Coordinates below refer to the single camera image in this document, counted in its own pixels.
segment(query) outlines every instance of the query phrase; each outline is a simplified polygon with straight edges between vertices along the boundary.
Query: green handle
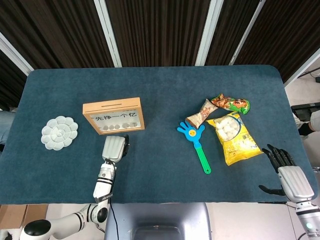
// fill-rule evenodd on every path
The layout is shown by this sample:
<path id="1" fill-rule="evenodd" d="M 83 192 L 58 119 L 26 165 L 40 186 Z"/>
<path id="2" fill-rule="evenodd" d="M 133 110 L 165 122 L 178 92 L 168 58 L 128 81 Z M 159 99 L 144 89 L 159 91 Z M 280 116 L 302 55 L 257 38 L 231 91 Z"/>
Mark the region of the green handle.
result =
<path id="1" fill-rule="evenodd" d="M 207 161 L 206 155 L 205 155 L 204 151 L 202 150 L 202 147 L 197 147 L 195 150 L 196 150 L 196 153 L 199 156 L 199 159 L 200 159 L 201 165 L 203 167 L 204 173 L 210 174 L 211 173 L 211 168 L 210 168 L 209 163 Z"/>

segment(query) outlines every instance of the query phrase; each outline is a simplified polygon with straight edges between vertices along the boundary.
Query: white robotic arm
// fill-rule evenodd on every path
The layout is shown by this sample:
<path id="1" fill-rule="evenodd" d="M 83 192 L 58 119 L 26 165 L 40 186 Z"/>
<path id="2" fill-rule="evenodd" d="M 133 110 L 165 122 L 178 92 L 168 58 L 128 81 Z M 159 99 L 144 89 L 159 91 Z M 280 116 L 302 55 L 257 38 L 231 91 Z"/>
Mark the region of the white robotic arm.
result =
<path id="1" fill-rule="evenodd" d="M 48 240 L 51 236 L 64 239 L 75 234 L 87 223 L 103 223 L 108 216 L 109 198 L 116 176 L 115 163 L 128 152 L 129 136 L 107 136 L 102 151 L 105 163 L 101 165 L 93 197 L 96 204 L 88 204 L 78 212 L 59 219 L 42 219 L 28 223 L 21 232 L 20 240 Z"/>
<path id="2" fill-rule="evenodd" d="M 259 185 L 260 189 L 268 194 L 287 196 L 296 203 L 297 214 L 306 235 L 310 240 L 320 240 L 320 208 L 310 201 L 315 195 L 306 175 L 299 166 L 296 166 L 292 157 L 283 149 L 275 148 L 268 144 L 269 149 L 262 149 L 281 182 L 282 189 L 268 189 Z"/>

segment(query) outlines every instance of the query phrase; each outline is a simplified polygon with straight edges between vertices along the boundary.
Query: bag of marshmallows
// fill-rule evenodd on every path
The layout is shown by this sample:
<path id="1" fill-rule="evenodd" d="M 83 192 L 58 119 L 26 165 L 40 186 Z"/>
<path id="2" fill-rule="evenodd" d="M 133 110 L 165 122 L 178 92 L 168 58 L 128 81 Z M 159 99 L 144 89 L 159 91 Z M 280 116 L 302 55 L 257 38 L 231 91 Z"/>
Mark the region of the bag of marshmallows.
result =
<path id="1" fill-rule="evenodd" d="M 236 111 L 207 122 L 215 128 L 228 166 L 263 153 Z"/>

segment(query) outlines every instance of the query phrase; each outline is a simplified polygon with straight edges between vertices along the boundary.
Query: dark blue tablecloth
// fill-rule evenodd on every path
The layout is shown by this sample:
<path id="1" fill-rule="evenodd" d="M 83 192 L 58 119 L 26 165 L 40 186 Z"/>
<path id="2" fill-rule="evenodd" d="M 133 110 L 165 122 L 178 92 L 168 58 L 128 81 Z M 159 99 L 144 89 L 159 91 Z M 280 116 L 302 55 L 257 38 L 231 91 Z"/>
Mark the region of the dark blue tablecloth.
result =
<path id="1" fill-rule="evenodd" d="M 180 121 L 219 93 L 251 102 L 242 120 L 261 147 L 291 153 L 315 194 L 317 183 L 299 137 L 278 71 L 267 65 L 41 69 L 27 78 L 0 158 L 0 204 L 93 203 L 105 135 L 82 115 L 83 103 L 140 97 L 146 129 L 130 132 L 130 148 L 117 163 L 114 203 L 270 202 L 284 197 L 258 188 L 280 188 L 264 154 L 227 166 L 214 129 L 200 142 L 212 173 L 204 174 Z M 219 109 L 210 118 L 228 112 Z M 47 150 L 41 130 L 69 116 L 78 136 L 69 147 Z"/>

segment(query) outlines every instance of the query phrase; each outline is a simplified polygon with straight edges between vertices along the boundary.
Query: wooden frame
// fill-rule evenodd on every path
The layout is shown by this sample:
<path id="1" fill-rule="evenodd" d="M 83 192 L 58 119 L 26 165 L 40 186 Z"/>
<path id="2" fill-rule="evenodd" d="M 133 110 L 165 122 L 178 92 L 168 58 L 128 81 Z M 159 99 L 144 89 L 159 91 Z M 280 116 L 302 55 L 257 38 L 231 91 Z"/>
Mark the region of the wooden frame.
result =
<path id="1" fill-rule="evenodd" d="M 145 121 L 142 113 L 140 97 L 85 103 L 83 104 L 82 114 L 99 135 L 145 129 Z M 130 126 L 130 120 L 128 120 L 129 118 L 135 119 L 134 122 L 130 123 Z M 106 124 L 107 122 L 114 123 L 115 121 L 119 123 L 117 123 L 116 125 L 105 125 L 103 128 L 98 125 Z"/>

